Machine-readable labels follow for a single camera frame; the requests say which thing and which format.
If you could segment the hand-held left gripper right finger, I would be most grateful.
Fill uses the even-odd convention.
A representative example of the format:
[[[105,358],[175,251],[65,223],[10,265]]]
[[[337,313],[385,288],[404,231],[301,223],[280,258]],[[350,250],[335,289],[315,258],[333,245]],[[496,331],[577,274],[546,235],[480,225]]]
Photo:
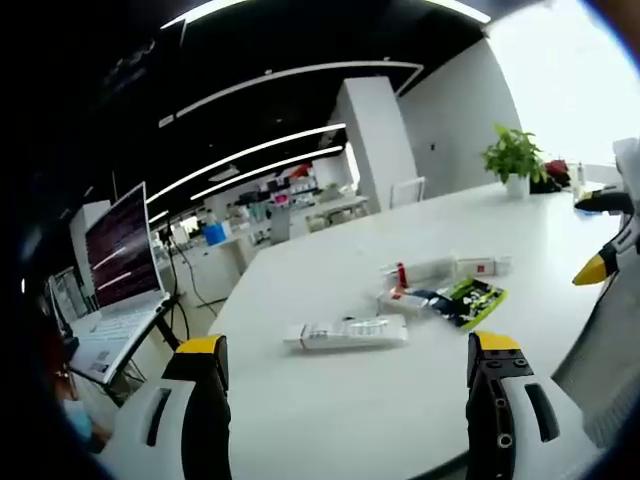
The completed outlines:
[[[505,335],[472,332],[468,479],[579,479],[601,456],[578,405]]]

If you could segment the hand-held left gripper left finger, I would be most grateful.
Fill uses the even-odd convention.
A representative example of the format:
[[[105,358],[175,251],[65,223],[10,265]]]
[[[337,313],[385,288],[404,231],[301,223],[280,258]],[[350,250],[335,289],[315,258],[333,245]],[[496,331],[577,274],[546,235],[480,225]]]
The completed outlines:
[[[227,338],[195,338],[119,409],[98,460],[114,479],[229,479]]]

